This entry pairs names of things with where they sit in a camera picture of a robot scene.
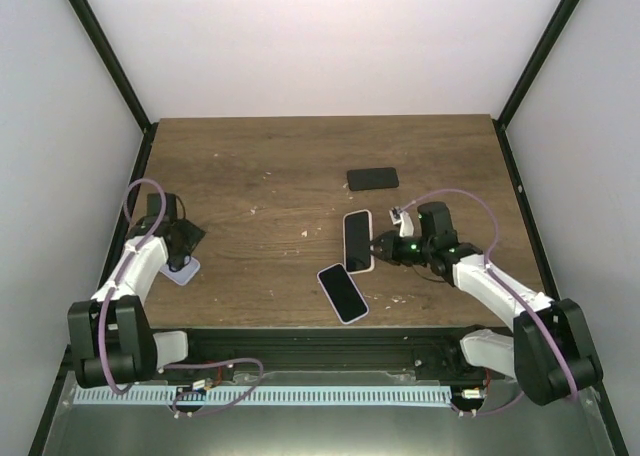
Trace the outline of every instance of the black smartphone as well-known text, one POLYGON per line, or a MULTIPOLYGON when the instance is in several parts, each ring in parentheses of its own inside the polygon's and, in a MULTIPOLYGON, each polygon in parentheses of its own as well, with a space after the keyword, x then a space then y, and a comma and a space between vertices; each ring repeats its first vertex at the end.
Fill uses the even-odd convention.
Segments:
POLYGON ((342 224, 344 239, 344 267, 348 273, 364 273, 373 270, 371 254, 373 228, 371 211, 364 209, 345 215, 342 224))
POLYGON ((369 313, 369 306, 342 264, 320 271, 318 281, 343 324, 351 324, 369 313))
POLYGON ((389 189, 400 186, 396 168, 351 169, 347 171, 347 183, 351 191, 389 189))

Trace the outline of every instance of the white robotic arm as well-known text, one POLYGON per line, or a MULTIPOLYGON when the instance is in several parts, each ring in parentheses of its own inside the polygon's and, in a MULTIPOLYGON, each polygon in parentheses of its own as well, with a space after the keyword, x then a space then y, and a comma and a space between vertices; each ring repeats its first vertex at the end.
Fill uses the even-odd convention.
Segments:
POLYGON ((165 217, 157 220, 157 195, 147 200, 147 216, 129 232, 123 254, 109 279, 88 301, 74 303, 67 321, 76 379, 82 387, 107 384, 100 353, 106 347, 109 372, 116 383, 151 379, 156 370, 184 360, 188 355, 184 331, 155 332, 147 321, 143 305, 151 284, 165 264, 180 269, 193 246, 188 225, 177 219, 176 196, 167 194, 165 217), (106 325, 98 324, 104 304, 106 325))
POLYGON ((515 292, 551 334, 578 389, 602 380, 602 367, 580 307, 559 302, 527 288, 493 263, 482 251, 460 243, 443 202, 418 207, 421 236, 413 235, 409 215, 393 208, 397 231, 387 231, 372 242, 373 255, 395 265, 429 266, 436 276, 468 293, 489 308, 513 336, 489 329, 472 330, 460 339, 462 357, 470 366, 492 369, 518 380, 527 396, 544 405, 569 391, 558 359, 531 315, 504 286, 515 292))
MULTIPOLYGON (((136 250, 136 245, 142 238, 143 236, 136 236, 125 243, 124 252, 118 264, 109 279, 93 295, 92 300, 97 302, 104 301, 109 288, 115 288, 111 301, 117 301, 123 296, 135 294, 144 306, 153 280, 160 269, 167 264, 169 251, 164 238, 158 236, 150 238, 140 250, 136 250), (116 275, 129 259, 130 254, 132 256, 123 273, 123 277, 116 284, 116 275)), ((182 361, 187 357, 189 345, 187 333, 184 331, 154 333, 153 339, 157 352, 156 369, 170 363, 182 361)))
MULTIPOLYGON (((551 306, 553 300, 544 293, 536 293, 493 265, 493 271, 522 297, 534 311, 551 306)), ((470 294, 498 316, 513 332, 514 319, 524 308, 508 291, 488 274, 484 257, 473 254, 453 266, 453 284, 470 294)), ((472 366, 489 368, 516 379, 513 338, 481 329, 460 340, 462 354, 472 366)))

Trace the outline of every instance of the cable tray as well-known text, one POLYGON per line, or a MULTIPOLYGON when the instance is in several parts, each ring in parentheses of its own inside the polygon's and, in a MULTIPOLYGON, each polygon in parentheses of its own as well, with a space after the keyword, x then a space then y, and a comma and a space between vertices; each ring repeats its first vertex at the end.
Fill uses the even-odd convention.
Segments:
MULTIPOLYGON (((247 390, 219 386, 202 395, 187 395, 180 405, 221 406, 247 390)), ((123 396, 109 388, 76 388, 77 405, 170 405, 178 386, 136 385, 123 396)), ((448 386, 260 386, 240 406, 416 406, 449 407, 448 386)))

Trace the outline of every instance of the wooden surface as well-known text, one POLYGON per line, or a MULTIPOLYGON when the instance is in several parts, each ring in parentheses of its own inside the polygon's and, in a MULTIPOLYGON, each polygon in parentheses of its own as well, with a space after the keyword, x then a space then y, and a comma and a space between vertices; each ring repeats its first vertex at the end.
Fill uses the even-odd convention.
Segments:
MULTIPOLYGON (((500 221, 493 259, 541 289, 488 116, 166 119, 145 175, 180 195, 207 231, 192 282, 153 283, 145 309, 155 327, 339 326, 316 273, 342 261, 344 214, 371 210, 375 236, 392 228, 389 208, 445 187, 489 203, 500 221), (397 168, 398 189, 349 192, 348 169, 383 166, 397 168)), ((486 248, 493 230, 481 206, 442 199, 460 240, 486 248)), ((370 306, 354 326, 500 324, 471 296, 411 269, 376 262, 354 279, 370 306)))

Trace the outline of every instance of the white wall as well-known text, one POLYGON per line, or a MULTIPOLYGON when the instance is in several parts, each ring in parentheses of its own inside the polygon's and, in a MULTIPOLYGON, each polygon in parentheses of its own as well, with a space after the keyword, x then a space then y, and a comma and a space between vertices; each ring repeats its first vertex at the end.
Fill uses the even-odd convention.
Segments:
POLYGON ((640 454, 640 0, 583 0, 509 129, 562 296, 640 454))
POLYGON ((0 452, 27 454, 140 131, 66 0, 0 0, 0 452))
POLYGON ((152 119, 491 113, 559 0, 89 0, 152 119))

